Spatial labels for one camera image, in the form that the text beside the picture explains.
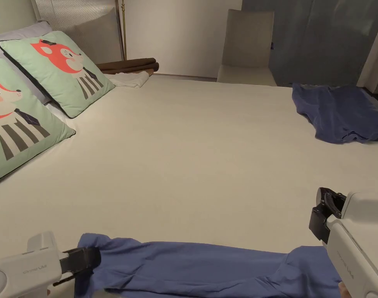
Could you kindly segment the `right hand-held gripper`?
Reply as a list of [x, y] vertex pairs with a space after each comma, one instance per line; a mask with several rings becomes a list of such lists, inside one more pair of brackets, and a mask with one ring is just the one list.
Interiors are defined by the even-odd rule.
[[309, 229], [353, 298], [378, 298], [378, 194], [320, 187]]

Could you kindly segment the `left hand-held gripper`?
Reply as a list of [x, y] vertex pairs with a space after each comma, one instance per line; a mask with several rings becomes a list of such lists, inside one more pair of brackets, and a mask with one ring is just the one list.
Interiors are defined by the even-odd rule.
[[[99, 248], [61, 252], [53, 232], [37, 234], [26, 252], [0, 259], [0, 298], [46, 298], [50, 285], [89, 278], [100, 263]], [[71, 275], [62, 278], [66, 273]]]

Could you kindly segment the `person's right hand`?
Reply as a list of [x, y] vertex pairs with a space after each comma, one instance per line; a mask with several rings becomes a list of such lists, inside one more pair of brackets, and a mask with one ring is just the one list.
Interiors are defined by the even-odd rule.
[[342, 281], [338, 283], [338, 289], [341, 298], [352, 298], [347, 287]]

